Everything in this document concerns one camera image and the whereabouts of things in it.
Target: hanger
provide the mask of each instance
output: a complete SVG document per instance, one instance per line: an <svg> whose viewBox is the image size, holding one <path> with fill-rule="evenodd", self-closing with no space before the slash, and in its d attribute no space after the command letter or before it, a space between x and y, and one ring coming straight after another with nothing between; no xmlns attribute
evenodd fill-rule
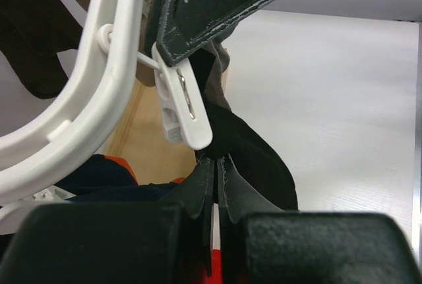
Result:
<svg viewBox="0 0 422 284"><path fill-rule="evenodd" d="M105 52L109 51L112 36L111 24L98 31L98 42ZM152 59L141 52L137 57L138 61L154 69L166 140L171 144L184 142L193 150L207 147L212 140L212 131L189 59L169 67L155 45Z"/></svg>
<svg viewBox="0 0 422 284"><path fill-rule="evenodd" d="M0 138L0 204L48 188L86 161L123 114L135 82L137 59L158 69L156 61L148 60L137 51L142 2L91 0L75 67L67 85L41 115ZM201 111L202 100L195 96L198 92L195 94L189 73L189 70L187 74L182 72L181 80L185 84L178 81L169 89L176 113L183 109L180 103L189 98L195 119L178 115L177 122L189 127L200 121L206 128L208 121L201 119L206 116L204 110ZM167 115L168 108L163 107L162 111ZM208 139L201 138L200 144L192 141L198 136L191 131L190 128L182 130L179 137L193 148L206 145L211 137L209 125Z"/></svg>

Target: brown fabric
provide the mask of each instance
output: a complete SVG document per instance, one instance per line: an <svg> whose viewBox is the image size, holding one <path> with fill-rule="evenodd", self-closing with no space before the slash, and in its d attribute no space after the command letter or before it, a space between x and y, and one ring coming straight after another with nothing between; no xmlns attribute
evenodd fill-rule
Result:
<svg viewBox="0 0 422 284"><path fill-rule="evenodd" d="M227 70L230 62L230 57L227 51L223 48L220 42L214 40L206 44L203 49L211 52L216 56L214 65L211 68L210 76L205 86L206 99L213 104L231 110L222 86L222 74Z"/></svg>
<svg viewBox="0 0 422 284"><path fill-rule="evenodd" d="M0 51L25 87L53 98L67 82L57 52L77 49L82 27L60 0L2 0Z"/></svg>
<svg viewBox="0 0 422 284"><path fill-rule="evenodd" d="M0 15L0 50L25 88L41 99L54 98L67 82L57 55L35 53L17 29Z"/></svg>

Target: red object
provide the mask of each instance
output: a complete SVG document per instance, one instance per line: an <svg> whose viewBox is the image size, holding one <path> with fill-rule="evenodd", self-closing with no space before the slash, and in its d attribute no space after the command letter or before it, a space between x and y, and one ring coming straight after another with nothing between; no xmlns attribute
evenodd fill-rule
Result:
<svg viewBox="0 0 422 284"><path fill-rule="evenodd" d="M178 177L177 179L172 180L172 182L173 182L173 183L180 184L180 183L182 183L184 180L185 180L185 177Z"/></svg>
<svg viewBox="0 0 422 284"><path fill-rule="evenodd" d="M112 156L104 156L104 157L108 160L112 160L112 161L116 162L118 165L121 165L126 170L128 170L129 173L133 176L133 179L135 180L135 182L138 184L138 181L136 180L135 173L133 172L131 166L127 163L127 161L125 159L123 159L122 157L112 157Z"/></svg>
<svg viewBox="0 0 422 284"><path fill-rule="evenodd" d="M222 284L222 252L220 250L212 251L212 277L209 277L206 284Z"/></svg>

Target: clothespin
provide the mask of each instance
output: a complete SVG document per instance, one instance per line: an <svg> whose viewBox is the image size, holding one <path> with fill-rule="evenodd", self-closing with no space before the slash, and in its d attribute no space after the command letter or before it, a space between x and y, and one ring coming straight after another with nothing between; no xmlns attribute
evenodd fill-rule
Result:
<svg viewBox="0 0 422 284"><path fill-rule="evenodd" d="M194 150L207 147L212 141L211 126L189 59L169 67L156 44L152 47L152 58L158 64L154 77L165 138L172 144L184 141Z"/></svg>

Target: black cloth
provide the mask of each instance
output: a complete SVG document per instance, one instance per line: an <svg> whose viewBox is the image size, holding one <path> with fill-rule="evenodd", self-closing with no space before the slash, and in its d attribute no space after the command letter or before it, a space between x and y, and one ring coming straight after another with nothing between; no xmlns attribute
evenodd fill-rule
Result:
<svg viewBox="0 0 422 284"><path fill-rule="evenodd" d="M60 0L0 0L0 51L38 98L53 98L66 85L57 53L77 49L81 35Z"/></svg>
<svg viewBox="0 0 422 284"><path fill-rule="evenodd" d="M199 49L189 57L210 121L213 139L196 157L213 160L230 154L239 174L282 210L297 210L293 177L279 155L243 119L228 108L213 103L206 96L215 55Z"/></svg>
<svg viewBox="0 0 422 284"><path fill-rule="evenodd" d="M177 183L107 188L69 198L70 202L152 202L162 199Z"/></svg>

